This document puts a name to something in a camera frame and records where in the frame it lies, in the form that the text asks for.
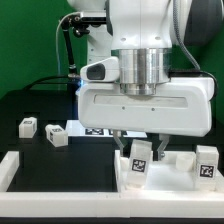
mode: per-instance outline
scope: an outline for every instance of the green wall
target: green wall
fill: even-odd
[[[38,78],[56,75],[55,31],[58,18],[72,12],[66,0],[0,0],[0,97]],[[62,74],[67,74],[67,58],[60,35]],[[78,67],[86,63],[85,38],[73,40]],[[190,48],[202,70],[213,73],[219,95],[213,101],[213,115],[224,123],[224,27],[205,47]],[[190,68],[178,47],[173,49],[174,68]]]

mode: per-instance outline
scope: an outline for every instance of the small white cube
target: small white cube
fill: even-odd
[[[47,139],[54,145],[54,147],[61,147],[68,145],[68,133],[59,125],[47,125],[46,128]]]
[[[24,118],[19,125],[20,138],[33,138],[37,130],[37,119],[34,117]]]

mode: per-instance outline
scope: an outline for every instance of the silver cylindrical joint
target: silver cylindrical joint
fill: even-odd
[[[171,49],[119,50],[121,91],[153,95],[156,84],[169,81]]]

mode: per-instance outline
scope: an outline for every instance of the black table surface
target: black table surface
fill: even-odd
[[[113,138],[69,137],[68,146],[55,148],[47,139],[47,124],[65,128],[77,120],[77,101],[66,91],[11,91],[0,100],[0,160],[8,151],[20,152],[20,167],[8,192],[116,192]],[[19,139],[18,125],[36,117],[32,139]],[[213,121],[204,138],[172,136],[167,150],[194,151],[196,145],[216,146],[219,170],[224,170],[224,127]],[[156,148],[158,135],[148,135]],[[0,218],[0,223],[223,223],[221,219],[28,219]]]

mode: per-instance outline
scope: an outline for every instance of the white block with tag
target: white block with tag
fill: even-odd
[[[47,139],[54,145],[54,147],[68,145],[68,133],[59,125],[47,125],[46,128]]]
[[[133,141],[126,179],[127,189],[144,188],[151,160],[151,149],[151,142]]]
[[[216,147],[197,146],[195,189],[209,190],[216,189],[216,171],[218,167],[219,153]]]
[[[24,118],[19,125],[20,138],[33,138],[37,130],[37,119],[34,117]]]

